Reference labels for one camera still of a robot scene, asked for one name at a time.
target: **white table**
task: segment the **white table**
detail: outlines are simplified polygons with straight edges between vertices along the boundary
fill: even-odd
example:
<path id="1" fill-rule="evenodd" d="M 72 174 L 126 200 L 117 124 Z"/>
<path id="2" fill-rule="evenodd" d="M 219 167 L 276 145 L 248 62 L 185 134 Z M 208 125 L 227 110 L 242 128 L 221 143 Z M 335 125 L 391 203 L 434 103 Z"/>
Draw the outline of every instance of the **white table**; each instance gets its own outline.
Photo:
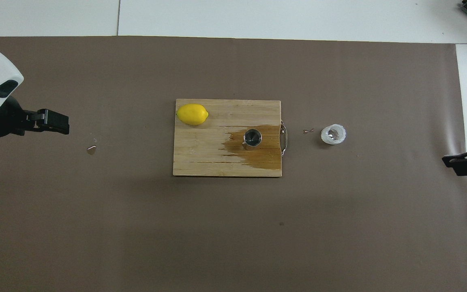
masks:
<path id="1" fill-rule="evenodd" d="M 459 10 L 459 0 L 16 3 L 0 0 L 0 36 L 160 35 L 455 43 L 467 148 L 467 15 Z"/>

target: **water droplet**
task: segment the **water droplet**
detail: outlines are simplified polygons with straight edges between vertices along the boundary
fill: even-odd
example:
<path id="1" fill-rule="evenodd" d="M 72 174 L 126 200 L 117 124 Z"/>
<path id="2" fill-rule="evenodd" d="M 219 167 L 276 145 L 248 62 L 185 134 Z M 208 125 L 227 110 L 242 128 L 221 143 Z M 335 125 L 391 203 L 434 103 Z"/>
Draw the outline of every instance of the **water droplet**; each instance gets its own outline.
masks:
<path id="1" fill-rule="evenodd" d="M 94 155 L 95 152 L 96 152 L 96 146 L 93 145 L 93 146 L 91 146 L 91 147 L 88 147 L 88 148 L 86 149 L 86 151 L 88 152 L 89 155 Z"/>

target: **small metal piece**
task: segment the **small metal piece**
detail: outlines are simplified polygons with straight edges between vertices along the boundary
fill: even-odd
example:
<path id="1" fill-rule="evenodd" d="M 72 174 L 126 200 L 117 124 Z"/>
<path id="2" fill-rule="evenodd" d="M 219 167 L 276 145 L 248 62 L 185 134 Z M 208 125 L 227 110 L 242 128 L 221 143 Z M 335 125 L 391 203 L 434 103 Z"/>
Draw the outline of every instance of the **small metal piece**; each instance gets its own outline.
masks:
<path id="1" fill-rule="evenodd" d="M 282 148 L 282 145 L 280 146 L 280 156 L 284 156 L 287 148 L 287 128 L 282 120 L 280 120 L 280 134 L 284 134 L 284 148 Z"/>
<path id="2" fill-rule="evenodd" d="M 95 152 L 96 152 L 96 145 L 93 145 L 93 146 L 91 146 L 91 147 L 88 147 L 88 148 L 86 149 L 86 151 L 88 152 L 89 155 L 94 155 Z"/>

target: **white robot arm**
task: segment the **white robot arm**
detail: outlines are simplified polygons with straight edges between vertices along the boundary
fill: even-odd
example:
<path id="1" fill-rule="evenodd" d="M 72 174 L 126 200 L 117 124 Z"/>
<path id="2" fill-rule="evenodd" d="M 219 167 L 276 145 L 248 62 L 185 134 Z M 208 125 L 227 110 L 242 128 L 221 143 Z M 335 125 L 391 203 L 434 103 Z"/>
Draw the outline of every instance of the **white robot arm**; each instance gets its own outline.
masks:
<path id="1" fill-rule="evenodd" d="M 19 103 L 10 94 L 23 81 L 19 70 L 0 53 L 0 137 L 14 133 L 24 135 L 24 131 L 70 132 L 67 116 L 41 109 L 36 112 L 21 109 Z"/>

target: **liquid spill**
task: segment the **liquid spill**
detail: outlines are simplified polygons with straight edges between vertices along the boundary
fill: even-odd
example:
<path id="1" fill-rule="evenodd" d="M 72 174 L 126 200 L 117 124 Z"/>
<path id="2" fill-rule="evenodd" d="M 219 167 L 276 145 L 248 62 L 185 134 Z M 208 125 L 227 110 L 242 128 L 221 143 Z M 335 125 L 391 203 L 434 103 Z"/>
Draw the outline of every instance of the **liquid spill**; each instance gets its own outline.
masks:
<path id="1" fill-rule="evenodd" d="M 245 150 L 242 146 L 244 133 L 254 128 L 261 132 L 263 137 L 261 144 L 258 144 L 252 150 Z M 223 142 L 225 146 L 222 150 L 228 151 L 226 157 L 239 157 L 243 159 L 243 165 L 249 165 L 254 168 L 263 168 L 265 170 L 280 170 L 281 168 L 281 150 L 280 150 L 280 125 L 261 125 L 250 128 L 243 128 L 236 132 L 228 133 L 230 139 Z"/>
<path id="2" fill-rule="evenodd" d="M 88 148 L 86 149 L 86 151 L 88 152 L 89 155 L 94 155 L 95 152 L 96 152 L 96 146 L 93 145 L 93 146 L 91 146 L 91 147 L 88 147 Z"/>

